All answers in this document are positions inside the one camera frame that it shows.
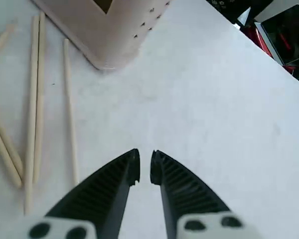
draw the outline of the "wooden dowel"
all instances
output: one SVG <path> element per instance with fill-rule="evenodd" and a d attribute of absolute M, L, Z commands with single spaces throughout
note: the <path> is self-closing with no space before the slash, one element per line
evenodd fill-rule
<path fill-rule="evenodd" d="M 35 141 L 36 117 L 36 90 L 38 70 L 38 43 L 39 43 L 39 16 L 34 16 L 32 21 L 32 46 L 31 46 L 31 86 L 29 99 L 29 116 L 27 132 L 27 148 L 25 158 L 25 202 L 24 213 L 29 214 L 32 207 L 32 182 L 33 182 L 33 157 Z"/>
<path fill-rule="evenodd" d="M 64 80 L 65 80 L 67 110 L 68 110 L 70 134 L 71 134 L 73 180 L 74 180 L 74 186 L 76 186 L 79 183 L 79 173 L 78 173 L 78 162 L 77 162 L 77 157 L 76 157 L 75 127 L 74 127 L 73 109 L 72 109 L 69 40 L 68 39 L 64 40 L 63 47 L 64 47 Z"/>
<path fill-rule="evenodd" d="M 10 33 L 13 32 L 15 23 L 8 24 L 6 30 L 0 35 L 0 50 L 3 49 Z"/>
<path fill-rule="evenodd" d="M 12 163 L 12 160 L 9 156 L 8 151 L 5 148 L 5 145 L 4 145 L 1 137 L 0 137 L 0 155 L 3 159 L 3 162 L 6 166 L 6 168 L 8 169 L 8 172 L 13 180 L 13 183 L 15 184 L 16 187 L 20 188 L 22 185 L 21 178 L 20 178 L 14 164 Z"/>
<path fill-rule="evenodd" d="M 7 133 L 5 132 L 4 127 L 2 126 L 1 122 L 0 122 L 0 137 L 6 147 L 6 150 L 9 153 L 9 156 L 20 176 L 20 178 L 23 178 L 23 165 L 22 165 L 22 161 L 20 159 L 20 156 L 17 152 L 17 150 L 15 149 L 12 141 L 10 140 L 10 138 L 8 137 Z"/>
<path fill-rule="evenodd" d="M 36 124 L 34 146 L 33 183 L 37 183 L 41 167 L 41 152 L 43 138 L 43 102 L 44 102 L 44 50 L 45 50 L 45 14 L 40 13 L 39 23 L 39 57 L 36 98 Z"/>

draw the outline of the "white surface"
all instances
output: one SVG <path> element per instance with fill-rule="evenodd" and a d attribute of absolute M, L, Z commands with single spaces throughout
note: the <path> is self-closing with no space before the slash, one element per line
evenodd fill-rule
<path fill-rule="evenodd" d="M 0 54 L 0 119 L 24 159 L 31 17 L 27 0 L 0 1 L 0 32 L 18 27 Z M 64 36 L 47 21 L 44 136 L 34 215 L 72 186 L 63 80 Z M 171 3 L 126 68 L 101 73 L 70 47 L 75 126 L 83 180 L 138 148 L 120 239 L 166 238 L 150 157 L 159 149 L 203 179 L 264 238 L 299 239 L 299 82 L 203 0 Z M 23 217 L 0 159 L 0 232 Z"/>

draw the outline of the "red object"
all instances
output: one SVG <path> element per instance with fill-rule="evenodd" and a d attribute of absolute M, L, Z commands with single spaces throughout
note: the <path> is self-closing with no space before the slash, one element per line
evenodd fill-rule
<path fill-rule="evenodd" d="M 289 43 L 287 42 L 286 38 L 284 37 L 284 35 L 282 35 L 281 33 L 279 33 L 280 39 L 284 42 L 286 48 L 291 51 L 291 46 L 289 45 Z"/>
<path fill-rule="evenodd" d="M 264 39 L 262 36 L 259 34 L 258 29 L 255 26 L 250 26 L 248 28 L 241 29 L 241 31 L 249 38 L 251 39 L 259 48 L 261 48 L 264 52 L 266 52 L 267 55 L 269 55 L 271 58 L 273 58 L 272 54 L 270 53 L 267 45 L 265 44 Z M 286 39 L 282 37 L 282 40 L 286 44 L 286 47 L 289 46 L 287 43 Z M 294 72 L 296 69 L 295 66 L 283 66 L 283 68 L 288 71 L 290 74 Z"/>

